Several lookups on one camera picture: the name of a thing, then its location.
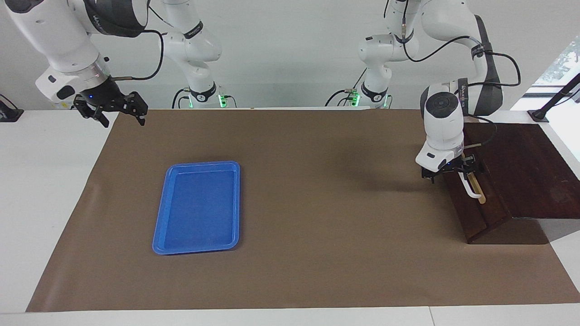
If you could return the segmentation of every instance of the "black cable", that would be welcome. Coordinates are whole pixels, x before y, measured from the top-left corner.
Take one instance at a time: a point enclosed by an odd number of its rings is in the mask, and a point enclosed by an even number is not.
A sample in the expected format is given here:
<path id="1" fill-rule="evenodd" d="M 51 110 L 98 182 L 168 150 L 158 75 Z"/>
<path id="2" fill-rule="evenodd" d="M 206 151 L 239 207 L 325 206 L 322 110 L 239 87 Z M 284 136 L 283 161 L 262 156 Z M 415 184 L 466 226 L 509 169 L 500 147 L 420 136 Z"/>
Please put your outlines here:
<path id="1" fill-rule="evenodd" d="M 407 0 L 407 3 L 405 4 L 405 11 L 403 12 L 403 24 L 407 23 L 407 8 L 409 8 L 409 0 Z M 435 50 L 433 53 L 431 53 L 430 55 L 420 59 L 420 60 L 415 60 L 413 58 L 410 57 L 409 53 L 407 52 L 407 43 L 403 43 L 403 50 L 405 50 L 405 55 L 407 56 L 407 58 L 412 61 L 412 62 L 422 62 L 425 61 L 427 59 L 429 59 L 430 57 L 434 56 L 437 52 L 443 50 L 443 48 L 445 48 L 446 46 L 448 46 L 449 44 L 458 41 L 460 39 L 464 39 L 464 38 L 471 38 L 467 35 L 464 36 L 460 36 L 460 37 L 456 37 L 450 41 L 448 41 L 447 43 L 445 43 L 444 45 L 440 46 L 437 50 Z"/>
<path id="2" fill-rule="evenodd" d="M 387 108 L 387 110 L 390 110 L 391 109 L 391 105 L 393 105 L 393 96 L 392 95 L 388 95 L 386 100 L 388 100 L 389 98 L 391 99 L 391 102 L 389 103 L 389 108 Z"/>
<path id="3" fill-rule="evenodd" d="M 336 95 L 338 95 L 340 93 L 347 93 L 347 91 L 345 91 L 344 89 L 341 89 L 338 92 L 332 94 L 332 96 L 328 99 L 328 101 L 326 102 L 326 104 L 324 106 L 327 107 L 330 104 L 330 101 L 332 101 L 332 99 L 335 98 Z"/>
<path id="4" fill-rule="evenodd" d="M 171 104 L 171 108 L 175 108 L 175 102 L 177 102 L 177 98 L 179 97 L 179 95 L 183 92 L 186 92 L 184 88 L 181 88 L 180 90 L 177 91 L 177 93 L 175 93 L 175 96 L 173 97 L 173 102 Z"/>
<path id="5" fill-rule="evenodd" d="M 338 101 L 338 104 L 336 106 L 340 106 L 340 104 L 342 103 L 342 101 L 345 101 L 345 103 L 342 106 L 346 106 L 346 104 L 349 102 L 349 100 L 351 100 L 350 97 L 345 97 L 344 99 Z"/>
<path id="6" fill-rule="evenodd" d="M 491 141 L 495 138 L 495 135 L 498 133 L 498 125 L 495 122 L 493 122 L 493 121 L 491 121 L 489 119 L 486 119 L 486 118 L 483 118 L 483 117 L 478 117 L 478 116 L 473 115 L 473 114 L 464 113 L 464 115 L 467 116 L 467 117 L 472 117 L 472 118 L 475 118 L 475 119 L 482 120 L 482 121 L 485 121 L 487 123 L 490 123 L 495 128 L 494 129 L 494 132 L 491 134 L 491 136 L 490 136 L 490 138 L 488 140 L 484 141 L 483 143 L 477 143 L 477 144 L 465 146 L 465 149 L 481 147 L 481 146 L 485 146 L 485 145 L 491 143 Z"/>
<path id="7" fill-rule="evenodd" d="M 8 101 L 8 103 L 12 104 L 12 106 L 14 107 L 15 110 L 18 110 L 18 107 L 16 106 L 16 104 L 14 104 L 8 97 L 0 94 L 0 96 L 2 96 L 2 98 L 4 98 L 5 100 Z"/>
<path id="8" fill-rule="evenodd" d="M 422 59 L 419 59 L 419 60 L 415 60 L 415 59 L 413 59 L 413 58 L 411 58 L 411 57 L 409 56 L 409 53 L 407 52 L 407 44 L 406 44 L 406 43 L 403 43 L 403 50 L 405 50 L 405 55 L 407 55 L 407 58 L 408 58 L 410 61 L 412 61 L 412 62 L 422 62 L 422 61 L 425 61 L 425 60 L 429 59 L 430 57 L 434 56 L 435 54 L 437 54 L 437 52 L 439 52 L 439 51 L 443 50 L 443 48 L 444 48 L 444 47 L 446 47 L 446 46 L 448 46 L 449 44 L 451 44 L 451 43 L 453 43 L 453 42 L 455 42 L 455 41 L 458 41 L 458 40 L 460 40 L 460 39 L 464 39 L 464 38 L 471 38 L 471 37 L 469 37 L 469 36 L 467 36 L 467 35 L 460 36 L 460 37 L 456 37 L 456 38 L 454 38 L 454 39 L 452 39 L 452 40 L 450 40 L 450 41 L 447 41 L 447 43 L 445 43 L 445 44 L 441 45 L 441 46 L 440 46 L 440 47 L 439 47 L 437 50 L 435 50 L 435 51 L 434 51 L 433 53 L 431 53 L 430 55 L 428 55 L 428 56 L 426 56 L 426 57 L 424 57 L 424 58 L 422 58 Z"/>
<path id="9" fill-rule="evenodd" d="M 157 16 L 157 18 L 159 18 L 161 21 L 163 21 L 165 24 L 173 27 L 173 25 L 169 24 L 169 22 L 167 22 L 165 19 L 163 19 L 163 17 L 161 17 L 153 8 L 151 8 L 151 6 L 148 7 L 149 10 L 151 10 L 151 12 L 153 12 L 154 15 Z"/>
<path id="10" fill-rule="evenodd" d="M 383 14 L 383 18 L 387 18 L 387 9 L 389 8 L 389 0 L 387 0 L 387 4 L 385 5 L 385 13 Z"/>
<path id="11" fill-rule="evenodd" d="M 144 30 L 143 33 L 157 34 L 157 35 L 159 35 L 159 39 L 161 40 L 161 55 L 159 57 L 159 65 L 157 65 L 157 69 L 155 70 L 154 73 L 152 73 L 150 76 L 147 76 L 147 77 L 131 77 L 131 76 L 114 77 L 113 78 L 114 81 L 146 81 L 146 80 L 150 80 L 153 77 L 155 77 L 157 75 L 157 73 L 159 73 L 159 70 L 161 70 L 161 66 L 163 65 L 163 56 L 165 54 L 165 45 L 163 42 L 163 35 L 159 31 L 156 31 L 156 30 Z"/>
<path id="12" fill-rule="evenodd" d="M 560 102 L 560 103 L 558 103 L 558 104 L 555 104 L 554 106 L 558 106 L 558 105 L 561 105 L 561 104 L 564 104 L 564 103 L 568 102 L 568 101 L 569 101 L 569 100 L 571 100 L 571 99 L 572 99 L 574 96 L 576 96 L 578 93 L 580 93 L 580 88 L 579 88 L 579 89 L 578 89 L 578 90 L 577 90 L 577 91 L 576 91 L 574 94 L 572 94 L 572 96 L 570 96 L 570 97 L 569 97 L 567 100 L 565 100 L 565 101 L 563 101 L 563 102 Z"/>
<path id="13" fill-rule="evenodd" d="M 467 87 L 476 86 L 476 85 L 516 87 L 516 86 L 521 85 L 521 71 L 520 71 L 520 66 L 518 66 L 518 64 L 516 62 L 516 59 L 512 58 L 511 56 L 509 56 L 505 53 L 496 53 L 496 52 L 492 52 L 492 51 L 485 51 L 485 52 L 489 55 L 508 58 L 513 63 L 513 66 L 516 69 L 517 82 L 515 84 L 506 84 L 506 83 L 502 83 L 502 82 L 474 82 L 474 83 L 468 84 Z"/>
<path id="14" fill-rule="evenodd" d="M 178 108 L 181 108 L 181 101 L 182 101 L 182 100 L 188 100 L 188 99 L 189 99 L 189 97 L 188 97 L 188 96 L 183 96 L 183 97 L 181 97 L 181 98 L 179 99 L 179 101 L 177 101 L 177 107 L 178 107 Z"/>
<path id="15" fill-rule="evenodd" d="M 354 86 L 353 86 L 353 88 L 354 88 L 354 89 L 357 89 L 358 83 L 361 81 L 361 79 L 362 79 L 362 78 L 363 78 L 363 76 L 364 76 L 364 73 L 365 73 L 365 72 L 367 72 L 367 70 L 368 70 L 368 67 L 367 67 L 367 68 L 365 68 L 365 69 L 362 71 L 362 74 L 361 74 L 361 76 L 358 78 L 357 82 L 356 82 L 356 83 L 354 84 Z"/>
<path id="16" fill-rule="evenodd" d="M 226 95 L 226 96 L 224 96 L 224 97 L 225 97 L 225 98 L 227 98 L 227 99 L 232 99 L 232 100 L 234 100 L 234 105 L 235 105 L 235 107 L 238 107 L 238 103 L 236 102 L 236 100 L 235 100 L 235 97 L 233 97 L 232 95 Z"/>

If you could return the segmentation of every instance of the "brown paper mat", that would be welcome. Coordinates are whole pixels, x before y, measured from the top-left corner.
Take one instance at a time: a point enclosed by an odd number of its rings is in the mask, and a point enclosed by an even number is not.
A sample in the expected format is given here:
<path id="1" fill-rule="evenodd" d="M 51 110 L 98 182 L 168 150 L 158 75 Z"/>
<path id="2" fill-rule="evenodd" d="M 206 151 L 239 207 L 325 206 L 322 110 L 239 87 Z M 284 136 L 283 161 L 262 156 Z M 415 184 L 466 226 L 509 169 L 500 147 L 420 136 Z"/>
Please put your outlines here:
<path id="1" fill-rule="evenodd" d="M 465 244 L 418 111 L 119 116 L 28 311 L 579 302 L 550 245 Z M 235 160 L 235 250 L 151 249 L 165 171 Z"/>

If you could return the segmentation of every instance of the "window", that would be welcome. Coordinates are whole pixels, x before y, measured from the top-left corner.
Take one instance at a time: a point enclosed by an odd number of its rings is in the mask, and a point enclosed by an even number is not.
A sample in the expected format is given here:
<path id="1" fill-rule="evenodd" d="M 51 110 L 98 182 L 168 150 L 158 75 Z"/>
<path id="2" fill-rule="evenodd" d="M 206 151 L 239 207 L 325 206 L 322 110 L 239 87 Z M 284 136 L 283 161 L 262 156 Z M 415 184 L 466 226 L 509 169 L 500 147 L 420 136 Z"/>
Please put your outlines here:
<path id="1" fill-rule="evenodd" d="M 528 90 L 528 96 L 557 93 L 574 76 L 580 73 L 580 36 L 577 36 L 562 54 Z"/>

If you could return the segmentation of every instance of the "green indicator light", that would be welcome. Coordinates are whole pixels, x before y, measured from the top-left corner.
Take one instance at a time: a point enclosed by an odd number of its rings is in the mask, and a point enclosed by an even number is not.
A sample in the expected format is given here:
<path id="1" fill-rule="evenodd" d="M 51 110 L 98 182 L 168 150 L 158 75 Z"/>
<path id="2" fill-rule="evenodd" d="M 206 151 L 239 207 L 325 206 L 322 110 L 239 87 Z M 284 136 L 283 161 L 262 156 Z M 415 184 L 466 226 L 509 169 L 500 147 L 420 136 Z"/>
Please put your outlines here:
<path id="1" fill-rule="evenodd" d="M 219 95 L 219 102 L 222 108 L 227 107 L 227 100 L 223 95 Z"/>
<path id="2" fill-rule="evenodd" d="M 390 95 L 387 95 L 387 98 L 385 99 L 385 103 L 383 104 L 383 108 L 390 107 L 392 102 L 393 102 L 393 97 Z"/>
<path id="3" fill-rule="evenodd" d="M 361 100 L 361 96 L 357 92 L 354 92 L 353 95 L 354 95 L 354 98 L 352 101 L 352 106 L 358 106 L 358 104 Z"/>

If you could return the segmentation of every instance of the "blue tray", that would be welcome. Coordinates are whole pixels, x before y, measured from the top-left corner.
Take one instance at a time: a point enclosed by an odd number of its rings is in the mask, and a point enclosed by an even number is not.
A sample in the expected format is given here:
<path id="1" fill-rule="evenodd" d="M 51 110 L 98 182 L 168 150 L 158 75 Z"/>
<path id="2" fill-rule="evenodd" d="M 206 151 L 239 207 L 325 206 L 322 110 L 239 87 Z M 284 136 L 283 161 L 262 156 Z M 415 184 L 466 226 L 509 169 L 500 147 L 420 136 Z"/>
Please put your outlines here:
<path id="1" fill-rule="evenodd" d="M 240 238 L 240 166 L 233 161 L 174 165 L 167 171 L 153 251 L 228 250 Z"/>

